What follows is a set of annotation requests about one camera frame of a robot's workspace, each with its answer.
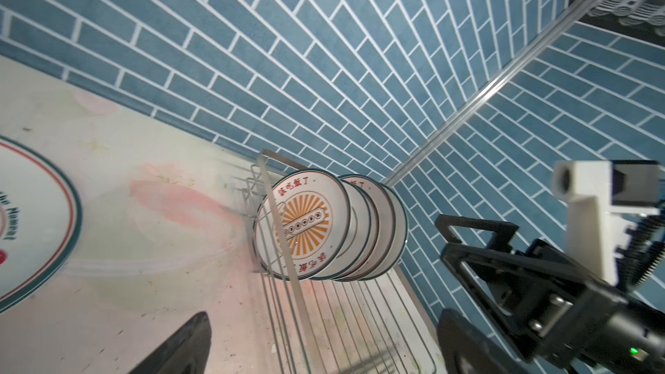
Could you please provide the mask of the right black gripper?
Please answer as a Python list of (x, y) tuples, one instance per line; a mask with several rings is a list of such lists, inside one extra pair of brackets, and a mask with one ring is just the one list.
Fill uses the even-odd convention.
[[(442, 261), (518, 356), (560, 369), (575, 360), (613, 373), (664, 371), (664, 313), (609, 285), (547, 242), (510, 245), (519, 227), (441, 214)], [(452, 228), (492, 233), (485, 249)]]

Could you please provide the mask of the large plate green rim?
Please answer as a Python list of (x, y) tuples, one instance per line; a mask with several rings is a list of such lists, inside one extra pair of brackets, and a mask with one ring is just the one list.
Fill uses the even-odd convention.
[(44, 285), (76, 246), (81, 199), (53, 162), (1, 138), (1, 311)]

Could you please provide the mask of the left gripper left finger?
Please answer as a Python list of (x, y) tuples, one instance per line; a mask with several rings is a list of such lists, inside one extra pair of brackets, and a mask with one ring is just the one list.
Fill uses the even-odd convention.
[(208, 313), (196, 313), (129, 373), (204, 373), (211, 337)]

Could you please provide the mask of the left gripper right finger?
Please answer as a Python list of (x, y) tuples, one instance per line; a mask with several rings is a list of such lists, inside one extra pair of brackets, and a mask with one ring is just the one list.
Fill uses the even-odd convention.
[(448, 373), (517, 374), (520, 366), (453, 309), (442, 311), (437, 339)]

